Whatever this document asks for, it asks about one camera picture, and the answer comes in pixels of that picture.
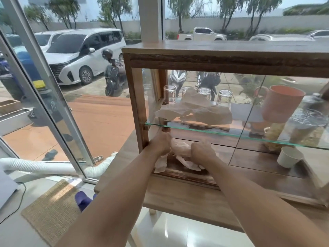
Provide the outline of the person's right hand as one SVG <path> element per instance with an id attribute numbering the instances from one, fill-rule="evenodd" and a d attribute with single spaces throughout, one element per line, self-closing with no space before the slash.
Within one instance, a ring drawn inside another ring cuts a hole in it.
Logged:
<path id="1" fill-rule="evenodd" d="M 193 142 L 191 144 L 190 160 L 197 165 L 203 166 L 207 170 L 212 170 L 218 166 L 219 158 L 216 156 L 211 144 L 207 142 Z"/>

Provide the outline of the dark rubbish bin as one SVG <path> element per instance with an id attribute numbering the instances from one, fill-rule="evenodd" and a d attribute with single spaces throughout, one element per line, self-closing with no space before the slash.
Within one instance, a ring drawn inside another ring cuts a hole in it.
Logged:
<path id="1" fill-rule="evenodd" d="M 4 85 L 4 87 L 14 100 L 22 100 L 22 98 L 24 97 L 22 87 L 12 74 L 0 75 L 0 82 Z"/>

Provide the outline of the wooden table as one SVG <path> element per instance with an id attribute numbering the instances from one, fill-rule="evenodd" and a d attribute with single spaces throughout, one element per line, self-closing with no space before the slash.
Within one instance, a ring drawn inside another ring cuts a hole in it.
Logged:
<path id="1" fill-rule="evenodd" d="M 309 202 L 315 202 L 315 189 L 306 171 L 300 164 L 292 170 L 279 166 L 276 156 L 270 153 L 255 152 L 224 146 L 214 146 L 223 150 L 222 158 L 234 173 L 244 175 L 258 185 L 276 191 L 279 195 L 292 193 L 297 199 L 305 196 Z M 136 132 L 133 130 L 122 148 L 99 178 L 94 192 L 99 193 L 110 180 L 115 178 L 138 155 Z M 228 202 L 218 187 L 215 189 L 184 183 L 177 179 L 169 179 L 162 175 L 152 174 L 148 182 L 143 201 L 146 208 L 171 213 L 188 219 L 243 232 Z"/>

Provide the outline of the person's right forearm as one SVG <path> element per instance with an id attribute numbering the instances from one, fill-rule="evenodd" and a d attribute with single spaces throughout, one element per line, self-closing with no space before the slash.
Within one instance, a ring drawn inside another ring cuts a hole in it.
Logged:
<path id="1" fill-rule="evenodd" d="M 295 207 L 218 158 L 202 164 L 212 175 L 255 247 L 329 247 L 329 236 Z"/>

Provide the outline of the white car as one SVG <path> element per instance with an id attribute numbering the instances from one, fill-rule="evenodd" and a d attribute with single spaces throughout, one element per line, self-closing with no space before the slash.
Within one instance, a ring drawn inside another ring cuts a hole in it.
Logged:
<path id="1" fill-rule="evenodd" d="M 60 35 L 69 31 L 71 31 L 71 29 L 38 32 L 34 33 L 34 35 L 41 50 L 43 52 L 46 52 L 52 45 L 52 43 L 54 43 Z"/>

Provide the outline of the white paper cup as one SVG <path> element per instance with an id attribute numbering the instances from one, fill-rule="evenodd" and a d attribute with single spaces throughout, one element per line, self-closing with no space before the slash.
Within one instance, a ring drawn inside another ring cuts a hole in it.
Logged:
<path id="1" fill-rule="evenodd" d="M 304 155 L 298 149 L 284 146 L 281 148 L 281 152 L 277 158 L 277 163 L 286 169 L 291 169 L 303 158 Z"/>

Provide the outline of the pink plastic mug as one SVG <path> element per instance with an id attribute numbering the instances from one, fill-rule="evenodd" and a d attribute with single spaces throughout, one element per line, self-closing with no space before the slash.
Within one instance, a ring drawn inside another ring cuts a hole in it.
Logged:
<path id="1" fill-rule="evenodd" d="M 261 115 L 265 121 L 278 124 L 288 121 L 306 95 L 294 87 L 273 85 L 269 88 L 257 87 L 254 96 L 258 96 L 261 90 L 265 91 Z"/>

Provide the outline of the beige crumpled paper towel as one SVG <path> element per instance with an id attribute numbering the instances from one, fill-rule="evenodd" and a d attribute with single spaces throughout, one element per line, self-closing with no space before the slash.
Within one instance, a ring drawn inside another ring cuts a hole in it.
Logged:
<path id="1" fill-rule="evenodd" d="M 179 102 L 162 105 L 155 116 L 166 121 L 179 119 L 207 125 L 231 124 L 233 116 L 228 107 L 213 105 L 195 88 L 188 88 Z"/>

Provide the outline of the white pickup truck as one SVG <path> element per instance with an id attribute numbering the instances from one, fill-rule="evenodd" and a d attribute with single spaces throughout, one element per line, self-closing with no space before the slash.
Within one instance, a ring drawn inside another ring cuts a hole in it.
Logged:
<path id="1" fill-rule="evenodd" d="M 215 33 L 210 28 L 194 28 L 191 34 L 179 33 L 177 35 L 177 40 L 184 41 L 226 41 L 227 36 L 220 33 Z"/>

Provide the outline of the white minivan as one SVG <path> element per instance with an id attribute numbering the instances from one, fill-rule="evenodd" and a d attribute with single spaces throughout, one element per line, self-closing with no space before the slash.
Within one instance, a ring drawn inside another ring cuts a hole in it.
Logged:
<path id="1" fill-rule="evenodd" d="M 114 59 L 123 59 L 121 49 L 125 46 L 124 34 L 120 29 L 78 29 L 60 35 L 44 52 L 44 56 L 58 85 L 88 85 L 108 65 L 102 51 L 110 49 Z"/>

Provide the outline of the blue slipper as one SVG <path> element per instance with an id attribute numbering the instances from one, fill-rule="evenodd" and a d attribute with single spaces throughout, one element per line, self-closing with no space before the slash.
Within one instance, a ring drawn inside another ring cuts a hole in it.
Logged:
<path id="1" fill-rule="evenodd" d="M 83 191 L 78 191 L 75 195 L 75 202 L 80 210 L 83 212 L 87 206 L 96 198 L 97 194 L 94 194 L 92 198 L 88 197 Z"/>

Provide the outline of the woven jute mat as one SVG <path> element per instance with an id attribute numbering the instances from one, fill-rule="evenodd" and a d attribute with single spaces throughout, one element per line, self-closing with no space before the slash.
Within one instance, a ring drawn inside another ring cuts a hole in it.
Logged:
<path id="1" fill-rule="evenodd" d="M 75 186 L 62 179 L 21 212 L 50 247 L 55 247 L 81 214 L 75 201 L 77 192 Z"/>

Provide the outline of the white tissue paper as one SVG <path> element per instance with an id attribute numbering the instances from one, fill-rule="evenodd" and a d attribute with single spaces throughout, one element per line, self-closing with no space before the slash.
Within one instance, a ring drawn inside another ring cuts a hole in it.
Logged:
<path id="1" fill-rule="evenodd" d="M 201 165 L 197 165 L 192 161 L 186 161 L 185 158 L 191 157 L 191 145 L 180 141 L 178 139 L 171 139 L 171 151 L 170 154 L 176 156 L 176 159 L 183 164 L 186 168 L 194 171 L 202 171 L 205 168 Z M 169 153 L 162 155 L 158 158 L 155 163 L 154 173 L 162 173 L 166 170 L 167 167 L 167 156 Z"/>

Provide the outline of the person's left hand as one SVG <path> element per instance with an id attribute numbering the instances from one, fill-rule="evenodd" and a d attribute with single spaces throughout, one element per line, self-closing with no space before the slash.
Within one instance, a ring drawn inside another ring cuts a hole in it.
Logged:
<path id="1" fill-rule="evenodd" d="M 159 156 L 167 155 L 161 154 L 161 131 L 158 131 L 157 134 L 153 137 L 153 139 L 149 142 L 148 146 L 154 153 Z"/>

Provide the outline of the glass shelf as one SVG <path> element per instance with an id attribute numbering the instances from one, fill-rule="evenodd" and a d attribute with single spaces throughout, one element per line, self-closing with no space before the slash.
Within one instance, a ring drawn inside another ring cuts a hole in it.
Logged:
<path id="1" fill-rule="evenodd" d="M 253 103 L 231 103 L 231 113 L 233 121 L 225 125 L 207 125 L 200 122 L 187 121 L 179 119 L 166 121 L 155 116 L 163 104 L 162 100 L 146 101 L 147 120 L 145 125 L 158 125 L 167 128 L 191 130 L 196 132 L 205 132 L 216 135 L 230 136 L 241 139 L 250 139 L 265 142 L 264 128 L 270 127 L 271 122 L 267 122 L 261 115 L 261 105 Z M 270 141 L 282 145 L 295 145 L 315 149 L 329 150 L 329 123 L 321 126 L 310 133 L 300 144 L 289 143 L 289 135 L 284 131 L 280 134 L 277 141 Z"/>

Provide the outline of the grey planter box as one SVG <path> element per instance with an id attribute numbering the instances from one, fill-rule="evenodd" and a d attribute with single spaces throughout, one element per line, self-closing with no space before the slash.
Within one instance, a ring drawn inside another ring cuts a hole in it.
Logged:
<path id="1" fill-rule="evenodd" d="M 0 136 L 5 136 L 30 125 L 32 122 L 28 115 L 31 112 L 32 109 L 30 108 L 22 108 L 0 116 Z"/>

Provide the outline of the black motor scooter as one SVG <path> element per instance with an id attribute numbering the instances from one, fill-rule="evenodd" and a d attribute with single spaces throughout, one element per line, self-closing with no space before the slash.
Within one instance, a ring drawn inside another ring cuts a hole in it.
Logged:
<path id="1" fill-rule="evenodd" d="M 116 91 L 124 90 L 123 86 L 127 82 L 123 55 L 121 54 L 118 59 L 113 57 L 108 63 L 104 71 L 106 81 L 105 95 L 113 96 Z"/>

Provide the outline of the dark motor scooter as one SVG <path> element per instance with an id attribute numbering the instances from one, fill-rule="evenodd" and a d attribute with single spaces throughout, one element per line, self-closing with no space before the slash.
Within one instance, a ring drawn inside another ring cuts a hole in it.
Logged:
<path id="1" fill-rule="evenodd" d="M 207 87 L 212 91 L 212 94 L 216 95 L 216 86 L 221 82 L 220 74 L 220 72 L 196 71 L 196 87 Z"/>

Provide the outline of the clear lidded glass jar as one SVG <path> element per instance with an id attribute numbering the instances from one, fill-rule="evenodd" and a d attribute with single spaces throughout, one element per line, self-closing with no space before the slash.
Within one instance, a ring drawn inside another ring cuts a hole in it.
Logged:
<path id="1" fill-rule="evenodd" d="M 285 132 L 289 135 L 289 143 L 300 144 L 310 133 L 329 123 L 329 102 L 322 94 L 313 93 L 303 97 L 298 108 L 289 118 Z"/>

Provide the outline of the wooden planter box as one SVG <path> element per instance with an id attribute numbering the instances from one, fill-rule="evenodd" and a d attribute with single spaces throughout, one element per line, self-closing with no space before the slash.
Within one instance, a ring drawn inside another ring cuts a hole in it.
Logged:
<path id="1" fill-rule="evenodd" d="M 22 109 L 22 104 L 18 100 L 7 99 L 0 101 L 0 116 Z"/>

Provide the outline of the white motor scooter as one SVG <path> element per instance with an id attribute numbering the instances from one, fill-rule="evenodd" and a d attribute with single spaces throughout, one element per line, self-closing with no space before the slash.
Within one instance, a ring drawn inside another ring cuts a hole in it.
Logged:
<path id="1" fill-rule="evenodd" d="M 176 94 L 179 94 L 187 78 L 186 70 L 171 70 L 168 76 L 168 84 L 176 88 Z"/>

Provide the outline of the person's left forearm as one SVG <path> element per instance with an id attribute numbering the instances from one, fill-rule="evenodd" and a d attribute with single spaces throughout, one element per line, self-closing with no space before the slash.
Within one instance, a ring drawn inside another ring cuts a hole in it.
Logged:
<path id="1" fill-rule="evenodd" d="M 159 157 L 147 146 L 110 180 L 55 247 L 125 247 Z"/>

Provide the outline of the silver car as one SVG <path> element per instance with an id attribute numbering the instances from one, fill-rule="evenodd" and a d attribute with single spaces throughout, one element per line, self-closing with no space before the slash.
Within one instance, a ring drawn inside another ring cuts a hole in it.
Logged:
<path id="1" fill-rule="evenodd" d="M 257 34 L 249 41 L 312 41 L 315 40 L 304 34 Z"/>

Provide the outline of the white aluminium door frame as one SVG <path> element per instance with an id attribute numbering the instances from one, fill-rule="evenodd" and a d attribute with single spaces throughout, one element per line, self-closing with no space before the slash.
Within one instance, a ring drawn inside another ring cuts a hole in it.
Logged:
<path id="1" fill-rule="evenodd" d="M 77 175 L 88 183 L 96 184 L 104 170 L 96 166 L 87 149 L 83 137 L 77 128 L 64 96 L 55 80 L 55 77 L 46 62 L 45 56 L 38 46 L 34 33 L 25 17 L 18 0 L 0 0 L 0 11 L 8 15 L 14 30 L 18 33 L 31 62 L 36 69 L 40 80 L 45 84 L 45 92 L 40 92 L 35 87 L 28 68 L 22 62 L 22 58 L 16 54 L 7 36 L 0 26 L 0 54 L 9 65 L 10 72 L 18 80 L 27 98 L 28 108 L 32 108 L 36 119 L 32 122 L 48 126 L 58 144 L 66 154 L 68 161 L 42 162 L 30 161 L 20 158 L 6 158 L 0 164 L 4 170 L 17 170 L 28 173 L 44 175 Z M 67 142 L 63 133 L 73 137 L 73 141 Z"/>

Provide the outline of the wooden glass display cabinet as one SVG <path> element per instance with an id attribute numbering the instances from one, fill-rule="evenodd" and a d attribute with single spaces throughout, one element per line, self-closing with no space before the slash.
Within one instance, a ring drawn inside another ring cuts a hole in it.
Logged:
<path id="1" fill-rule="evenodd" d="M 221 82 L 216 86 L 217 94 L 212 94 L 211 102 L 216 102 L 218 91 L 233 92 L 231 103 L 253 103 L 262 105 L 265 91 L 254 96 L 257 87 L 283 85 L 300 89 L 307 95 L 322 94 L 329 102 L 329 45 L 310 41 L 226 41 L 226 42 L 182 42 L 162 41 L 140 43 L 127 46 L 123 50 L 128 77 L 131 104 L 137 135 L 138 151 L 160 131 L 169 131 L 172 138 L 189 145 L 193 142 L 208 141 L 216 154 L 221 157 L 223 150 L 214 146 L 224 146 L 255 152 L 271 153 L 264 142 L 216 135 L 205 132 L 167 128 L 158 125 L 145 125 L 147 120 L 146 101 L 163 102 L 163 87 L 168 85 L 171 70 L 186 70 L 187 78 L 182 87 L 196 87 L 196 71 L 220 72 Z M 181 89 L 176 99 L 181 99 Z M 298 149 L 304 158 L 298 164 L 306 171 L 306 178 L 315 189 L 315 202 L 305 196 L 283 193 L 282 199 L 311 205 L 329 207 L 329 150 L 284 145 Z M 194 171 L 181 164 L 176 156 L 167 157 L 167 167 L 162 175 L 180 179 L 205 187 L 217 185 L 208 171 Z"/>

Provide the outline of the clear bag of snacks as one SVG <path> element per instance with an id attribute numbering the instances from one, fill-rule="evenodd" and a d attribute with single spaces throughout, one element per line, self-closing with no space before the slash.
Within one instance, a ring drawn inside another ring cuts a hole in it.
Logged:
<path id="1" fill-rule="evenodd" d="M 285 127 L 284 123 L 273 123 L 270 127 L 264 128 L 264 139 L 266 140 L 263 145 L 268 151 L 275 154 L 280 154 L 281 149 L 284 145 L 279 143 L 273 143 L 270 141 L 277 141 L 280 134 Z"/>

